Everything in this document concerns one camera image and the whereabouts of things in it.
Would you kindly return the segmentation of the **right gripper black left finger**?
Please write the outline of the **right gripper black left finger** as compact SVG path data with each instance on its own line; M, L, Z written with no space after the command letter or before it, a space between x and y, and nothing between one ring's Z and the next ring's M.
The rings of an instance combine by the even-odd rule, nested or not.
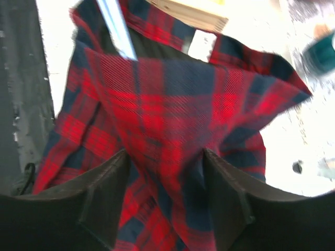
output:
M1 196L1 250L112 250L129 169L120 151L37 195Z

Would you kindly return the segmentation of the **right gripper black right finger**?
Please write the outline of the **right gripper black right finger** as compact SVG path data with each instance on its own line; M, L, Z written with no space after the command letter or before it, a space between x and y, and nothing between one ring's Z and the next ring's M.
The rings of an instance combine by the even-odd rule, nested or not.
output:
M304 197L269 186L204 151L217 250L334 250L334 194Z

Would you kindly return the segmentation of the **red plaid garment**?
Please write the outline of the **red plaid garment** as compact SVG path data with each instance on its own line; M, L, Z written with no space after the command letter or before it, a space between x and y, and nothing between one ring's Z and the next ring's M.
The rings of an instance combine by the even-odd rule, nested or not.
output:
M137 60L110 41L95 1L77 25L63 107L34 193L126 149L132 159L116 250L215 250L202 153L265 179L260 130L311 92L281 56L214 35L207 63L182 52L199 31L146 1L121 1Z

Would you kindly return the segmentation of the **blue hanger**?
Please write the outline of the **blue hanger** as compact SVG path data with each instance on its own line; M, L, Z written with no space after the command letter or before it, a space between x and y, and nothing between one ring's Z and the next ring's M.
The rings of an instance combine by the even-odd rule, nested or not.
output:
M130 60L137 60L137 55L128 32L128 28L117 0L97 0L100 12L108 28L112 43L119 54Z

